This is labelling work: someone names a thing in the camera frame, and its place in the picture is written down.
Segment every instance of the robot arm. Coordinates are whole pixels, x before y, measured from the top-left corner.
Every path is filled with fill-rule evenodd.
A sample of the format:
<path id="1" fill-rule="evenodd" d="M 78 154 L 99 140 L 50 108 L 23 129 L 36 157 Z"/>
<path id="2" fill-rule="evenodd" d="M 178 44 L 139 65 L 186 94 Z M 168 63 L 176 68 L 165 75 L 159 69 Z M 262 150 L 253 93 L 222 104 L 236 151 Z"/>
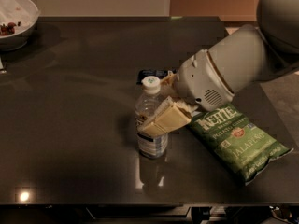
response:
<path id="1" fill-rule="evenodd" d="M 299 67 L 299 0 L 260 0 L 259 29 L 245 25 L 210 49 L 185 61 L 171 78 L 172 91 L 192 109 L 165 102 L 140 127 L 151 136 L 186 125 L 189 110 L 212 111 L 231 102 L 255 81 L 286 75 Z"/>

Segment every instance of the green chip bag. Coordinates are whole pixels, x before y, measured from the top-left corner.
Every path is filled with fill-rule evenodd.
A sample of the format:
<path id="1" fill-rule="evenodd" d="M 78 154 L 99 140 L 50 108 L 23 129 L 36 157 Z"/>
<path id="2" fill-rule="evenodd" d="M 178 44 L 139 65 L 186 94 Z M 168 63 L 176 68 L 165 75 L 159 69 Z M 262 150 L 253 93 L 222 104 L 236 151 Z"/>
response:
<path id="1" fill-rule="evenodd" d="M 232 104 L 192 118 L 189 128 L 244 184 L 292 150 L 255 126 Z"/>

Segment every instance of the white bowl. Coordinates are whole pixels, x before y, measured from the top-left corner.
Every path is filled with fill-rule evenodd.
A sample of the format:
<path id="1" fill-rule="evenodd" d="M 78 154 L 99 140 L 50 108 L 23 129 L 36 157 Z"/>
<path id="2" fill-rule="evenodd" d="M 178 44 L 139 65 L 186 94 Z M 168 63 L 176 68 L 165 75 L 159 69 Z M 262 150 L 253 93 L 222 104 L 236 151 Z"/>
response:
<path id="1" fill-rule="evenodd" d="M 28 37 L 34 30 L 38 19 L 38 9 L 34 2 L 31 0 L 16 0 L 22 7 L 26 8 L 26 11 L 32 15 L 32 19 L 29 25 L 23 29 L 16 29 L 13 35 L 0 35 L 0 51 L 9 51 L 21 48 L 27 43 Z"/>

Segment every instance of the bowl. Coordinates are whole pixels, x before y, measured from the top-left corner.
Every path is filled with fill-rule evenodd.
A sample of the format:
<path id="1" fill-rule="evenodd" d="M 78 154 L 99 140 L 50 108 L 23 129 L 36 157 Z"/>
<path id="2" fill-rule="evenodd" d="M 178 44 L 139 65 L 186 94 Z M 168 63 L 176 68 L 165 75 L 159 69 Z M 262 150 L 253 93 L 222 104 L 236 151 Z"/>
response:
<path id="1" fill-rule="evenodd" d="M 12 35 L 0 35 L 0 51 L 10 51 L 23 47 L 32 34 L 38 19 L 39 10 L 34 2 L 31 0 L 14 1 L 19 3 L 20 7 L 27 12 L 26 14 L 29 14 L 29 21 L 26 21 L 25 26 L 16 27 L 15 33 Z"/>

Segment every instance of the bottle label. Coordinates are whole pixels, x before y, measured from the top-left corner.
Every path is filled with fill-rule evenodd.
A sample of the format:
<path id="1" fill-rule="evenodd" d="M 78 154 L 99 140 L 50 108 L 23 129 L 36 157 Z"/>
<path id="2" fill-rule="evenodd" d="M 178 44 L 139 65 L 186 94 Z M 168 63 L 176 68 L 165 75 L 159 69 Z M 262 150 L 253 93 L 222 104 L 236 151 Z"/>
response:
<path id="1" fill-rule="evenodd" d="M 136 128 L 143 124 L 146 119 L 146 116 L 136 114 Z M 161 156 L 166 149 L 168 134 L 152 138 L 143 133 L 137 132 L 137 140 L 139 149 L 142 153 L 148 157 L 157 158 Z"/>

